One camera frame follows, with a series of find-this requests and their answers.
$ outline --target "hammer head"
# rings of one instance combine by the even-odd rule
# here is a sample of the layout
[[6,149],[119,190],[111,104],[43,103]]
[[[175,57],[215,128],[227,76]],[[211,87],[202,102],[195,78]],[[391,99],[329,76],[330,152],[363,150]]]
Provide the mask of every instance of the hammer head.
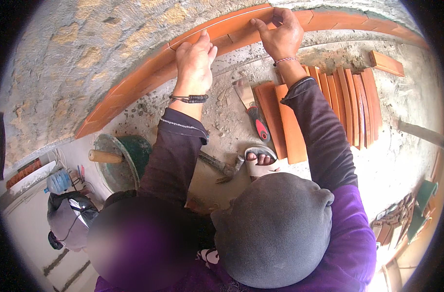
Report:
[[215,181],[215,183],[216,184],[225,184],[225,183],[228,183],[229,181],[231,181],[235,177],[237,172],[240,170],[240,168],[242,167],[244,162],[245,162],[245,158],[241,155],[238,155],[237,161],[235,161],[235,165],[230,166],[230,168],[229,168],[228,172],[230,173],[230,175],[227,175],[225,178],[218,178]]

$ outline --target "bracelet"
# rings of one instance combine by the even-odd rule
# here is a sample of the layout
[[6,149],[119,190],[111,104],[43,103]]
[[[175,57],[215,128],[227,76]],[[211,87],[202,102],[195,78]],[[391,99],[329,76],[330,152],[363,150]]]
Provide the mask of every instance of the bracelet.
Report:
[[295,61],[298,61],[298,59],[297,59],[297,57],[287,57],[287,58],[283,58],[283,59],[280,59],[280,60],[277,60],[277,61],[274,61],[274,67],[277,67],[277,63],[280,63],[280,62],[282,62],[282,61],[290,61],[290,60],[295,60]]
[[168,98],[170,98],[172,102],[174,102],[175,100],[179,100],[185,103],[205,103],[209,96],[207,94],[190,96],[174,96],[172,94]]

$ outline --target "plastic jug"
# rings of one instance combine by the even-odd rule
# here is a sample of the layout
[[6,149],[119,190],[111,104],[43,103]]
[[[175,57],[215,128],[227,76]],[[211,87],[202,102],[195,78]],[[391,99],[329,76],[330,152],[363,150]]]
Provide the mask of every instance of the plastic jug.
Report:
[[53,192],[58,195],[69,187],[71,187],[71,179],[68,172],[61,169],[47,178],[47,188],[44,192]]

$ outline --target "hand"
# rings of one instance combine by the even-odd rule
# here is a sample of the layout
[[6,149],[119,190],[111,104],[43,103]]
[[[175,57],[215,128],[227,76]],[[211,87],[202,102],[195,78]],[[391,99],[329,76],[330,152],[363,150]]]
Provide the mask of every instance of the hand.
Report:
[[274,61],[297,55],[304,31],[290,9],[274,7],[272,23],[276,29],[269,30],[267,25],[257,18],[250,22],[258,29],[264,49]]
[[216,54],[217,47],[210,42],[206,30],[193,45],[182,43],[176,52],[178,77],[173,95],[206,94],[212,85],[211,64]]

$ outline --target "sandal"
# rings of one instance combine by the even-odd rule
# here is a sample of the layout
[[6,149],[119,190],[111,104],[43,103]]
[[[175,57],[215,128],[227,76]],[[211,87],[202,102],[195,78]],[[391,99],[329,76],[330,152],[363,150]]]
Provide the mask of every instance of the sandal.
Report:
[[[248,160],[248,153],[254,153],[256,155],[255,160]],[[257,165],[258,164],[258,155],[264,154],[274,159],[274,163],[270,165]],[[263,146],[263,145],[255,145],[253,147],[249,147],[245,150],[245,163],[248,169],[248,173],[252,177],[261,177],[266,174],[270,174],[276,172],[275,170],[279,168],[280,162],[277,159],[277,155],[272,151],[271,148]]]

